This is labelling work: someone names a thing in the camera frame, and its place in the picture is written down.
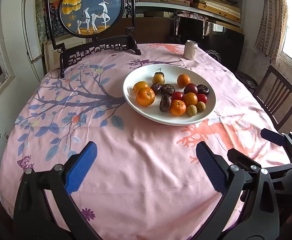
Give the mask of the small tan longan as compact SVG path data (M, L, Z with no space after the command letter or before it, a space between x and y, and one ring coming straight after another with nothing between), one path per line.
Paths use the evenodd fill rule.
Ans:
M196 108L197 108L198 112L203 112L206 109L206 104L204 102L199 101L196 104Z

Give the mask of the smooth orange back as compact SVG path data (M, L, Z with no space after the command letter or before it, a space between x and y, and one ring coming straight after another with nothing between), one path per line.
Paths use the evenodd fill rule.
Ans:
M142 88L148 88L148 87L149 86L148 86L148 84L145 81L139 81L139 82L137 82L137 83L134 84L132 90L135 93L137 93L140 89L142 89Z

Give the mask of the dark cherry front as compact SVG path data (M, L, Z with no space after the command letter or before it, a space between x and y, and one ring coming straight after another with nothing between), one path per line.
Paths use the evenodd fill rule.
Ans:
M153 83L150 88L153 90L155 95L157 95L161 92L161 87L162 87L161 83Z

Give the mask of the textured orange mandarin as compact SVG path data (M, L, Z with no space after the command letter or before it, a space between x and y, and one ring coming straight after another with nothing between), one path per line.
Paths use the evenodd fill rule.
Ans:
M181 116L186 112L186 105L181 100L173 100L170 107L170 113L174 116Z

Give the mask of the dark cherry rear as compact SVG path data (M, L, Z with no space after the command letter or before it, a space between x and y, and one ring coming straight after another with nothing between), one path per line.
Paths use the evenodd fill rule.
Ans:
M158 72L155 72L155 75L162 75L163 77L165 77L164 73L161 71L161 68L159 69Z

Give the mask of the dark red plum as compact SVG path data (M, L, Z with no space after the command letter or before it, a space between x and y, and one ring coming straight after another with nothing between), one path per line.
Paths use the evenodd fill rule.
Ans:
M195 95L198 95L198 88L195 84L189 83L188 85L186 85L183 92L184 94L194 93Z

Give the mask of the red cherry tomato front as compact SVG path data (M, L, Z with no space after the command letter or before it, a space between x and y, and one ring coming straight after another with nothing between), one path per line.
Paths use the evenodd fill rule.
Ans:
M207 103L207 96L205 94L198 94L197 98L198 102L203 102L204 104Z

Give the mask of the dark cherry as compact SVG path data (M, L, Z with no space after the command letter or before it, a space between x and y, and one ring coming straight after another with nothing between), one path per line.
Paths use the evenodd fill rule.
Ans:
M157 95L161 92L161 87L162 87L161 83L153 83L150 88L153 90L155 95Z
M164 73L161 71L161 68L159 69L158 72L155 72L155 75L162 75L163 77L165 77Z

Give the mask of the smooth orange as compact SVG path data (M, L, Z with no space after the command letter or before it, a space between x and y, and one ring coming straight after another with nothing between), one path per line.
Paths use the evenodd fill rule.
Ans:
M149 86L148 86L148 84L145 81L139 81L139 82L137 82L137 83L134 84L132 90L135 93L137 93L140 89L142 89L142 88L148 88L148 87Z
M153 77L153 83L154 84L158 84L158 83L161 83L161 84L164 84L165 83L165 78L162 74L155 74L154 77Z

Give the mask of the greenish orange citrus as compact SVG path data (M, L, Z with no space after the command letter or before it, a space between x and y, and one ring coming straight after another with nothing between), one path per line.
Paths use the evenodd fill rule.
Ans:
M198 103L198 97L195 93L189 92L184 95L183 102L188 107L189 105L195 105Z

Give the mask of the small orange on plate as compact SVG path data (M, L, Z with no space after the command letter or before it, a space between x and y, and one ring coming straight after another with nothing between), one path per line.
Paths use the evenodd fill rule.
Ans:
M177 85L180 88L185 88L188 84L191 83L191 79L188 75L186 74L181 74L177 77Z

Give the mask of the pink floral tablecloth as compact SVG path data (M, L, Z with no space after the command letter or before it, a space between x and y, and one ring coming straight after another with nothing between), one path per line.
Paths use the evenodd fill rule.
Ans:
M204 141L216 154L235 148L264 167L288 164L283 148L260 137L273 129L246 87L203 50L183 58L184 47L142 44L141 56L102 51L47 74L18 115L0 168L0 200L12 214L23 172L46 171L93 141L97 158L72 194L103 239L187 239L205 222L221 195L196 158ZM202 76L217 103L209 118L187 127L139 115L123 96L134 69L163 63Z

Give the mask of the large wrinkled mandarin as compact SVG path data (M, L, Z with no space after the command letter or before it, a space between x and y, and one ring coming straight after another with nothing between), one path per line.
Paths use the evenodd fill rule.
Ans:
M140 106L148 107L155 101L155 93L151 88L141 88L136 93L136 101Z

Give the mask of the red cherry tomato back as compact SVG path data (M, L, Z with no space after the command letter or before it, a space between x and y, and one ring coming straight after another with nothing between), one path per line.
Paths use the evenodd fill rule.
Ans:
M184 98L184 94L182 92L173 92L173 94L171 94L171 100L180 100L183 101Z

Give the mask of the red cherry tomato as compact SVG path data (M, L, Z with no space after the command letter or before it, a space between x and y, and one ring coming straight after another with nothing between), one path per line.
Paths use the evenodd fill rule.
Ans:
M207 96L205 94L198 94L197 98L198 102L203 102L204 104L207 103Z
M184 94L182 92L173 92L173 94L171 94L171 100L180 100L183 101L184 98Z

